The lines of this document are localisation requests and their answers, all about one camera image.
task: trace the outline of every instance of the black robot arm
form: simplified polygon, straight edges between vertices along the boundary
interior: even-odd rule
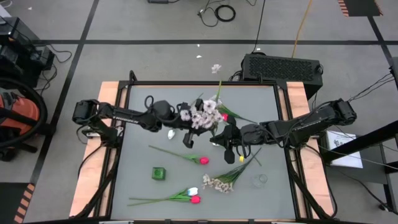
[[[240,130],[233,123],[210,141],[225,147],[224,159],[234,162],[233,147],[259,144],[278,144],[280,147],[297,147],[332,125],[348,125],[356,120],[356,113],[347,101],[335,100],[321,104],[313,111],[288,121],[267,121],[249,124]]]
[[[118,131],[115,128],[108,127],[102,119],[111,118],[138,124],[143,129],[151,132],[158,132],[162,129],[162,125],[175,129],[187,129],[189,132],[185,134],[183,143],[189,148],[193,146],[192,137],[194,134],[199,136],[201,133],[208,131],[203,128],[194,129],[191,121],[181,120],[180,111],[191,108],[188,103],[178,104],[177,109],[175,109],[165,100],[154,103],[154,98],[148,96],[145,99],[145,106],[147,111],[140,112],[115,107],[109,103],[100,103],[97,100],[82,100],[76,104],[72,120],[76,124],[89,126],[101,136],[103,142],[113,146],[117,143]],[[197,99],[194,106],[197,110],[202,110],[203,101]]]

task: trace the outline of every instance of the white paper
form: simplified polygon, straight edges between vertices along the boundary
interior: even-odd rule
[[[337,131],[327,131],[326,136],[328,140],[329,150],[333,150],[334,148],[342,144],[346,144],[347,142],[356,139],[355,134],[345,134]],[[334,161],[331,162],[331,165],[363,168],[362,160],[353,158],[351,156],[361,158],[361,154],[359,152],[354,152],[350,154],[350,156],[345,156],[339,159],[335,159]]]

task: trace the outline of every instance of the green cube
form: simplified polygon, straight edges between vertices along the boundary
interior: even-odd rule
[[[165,180],[166,179],[166,169],[164,169],[163,167],[153,167],[152,168],[152,179]]]

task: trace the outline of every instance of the red flower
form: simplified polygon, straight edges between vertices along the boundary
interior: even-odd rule
[[[191,203],[200,203],[200,197],[197,195],[192,196]]]
[[[200,161],[200,164],[206,165],[207,163],[209,163],[209,158],[202,157],[202,158],[199,159],[199,161]]]
[[[223,116],[224,121],[228,120],[228,114],[221,114]]]

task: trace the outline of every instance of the wooden table frame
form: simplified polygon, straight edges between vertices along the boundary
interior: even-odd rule
[[[115,105],[117,100],[119,101],[119,105],[123,107],[125,105],[126,93],[127,89],[123,88],[123,90],[118,91],[121,87],[123,87],[125,83],[119,82],[103,82],[101,85],[101,89],[99,91],[98,101],[107,102],[112,105]],[[284,120],[289,119],[289,117],[298,117],[303,114],[309,113],[308,101],[305,95],[305,90],[302,82],[288,82],[287,83],[287,91],[283,91],[279,89],[279,100],[280,100],[280,109],[282,112],[282,117]],[[104,121],[107,125],[115,125],[115,121],[111,121],[107,119]],[[310,139],[307,143],[308,145],[314,147],[318,150],[317,141],[314,139]],[[93,150],[95,150],[100,145],[99,138],[93,138],[88,140],[88,144],[86,147],[85,155],[89,155]],[[96,190],[98,189],[99,183],[101,179],[104,179],[106,174],[109,172],[112,163],[114,161],[114,155],[116,153],[115,149],[106,149],[102,147],[96,154],[93,154],[91,159],[87,160],[85,165],[82,167],[80,176],[77,182],[75,196],[73,198],[72,207],[70,210],[70,216],[74,216],[79,213],[84,206],[90,201],[91,197],[94,195]],[[293,161],[292,162],[294,168],[300,175],[305,177],[305,183],[307,185],[307,189],[313,195],[318,204],[326,211],[327,214],[331,215],[333,213],[333,206],[330,200],[330,194],[326,182],[325,172],[323,170],[322,161],[317,154],[315,154],[310,149],[304,148],[301,150],[301,159],[295,159],[296,154],[290,152],[290,156]],[[301,161],[301,166],[297,165],[297,161]],[[103,170],[104,163],[108,162],[107,165],[108,170],[105,172]],[[299,172],[299,167],[302,167],[302,174]],[[107,214],[107,211],[110,209],[108,207],[109,199],[112,195],[109,195],[109,187],[105,190],[100,203],[100,206],[96,207],[94,212],[90,213],[90,216],[104,216]],[[299,210],[299,216],[301,218],[317,218],[316,214],[309,209],[309,206],[305,203],[303,199],[303,195],[301,191],[295,188],[295,193],[297,196],[297,205]],[[255,221],[272,221],[272,220],[255,220]]]

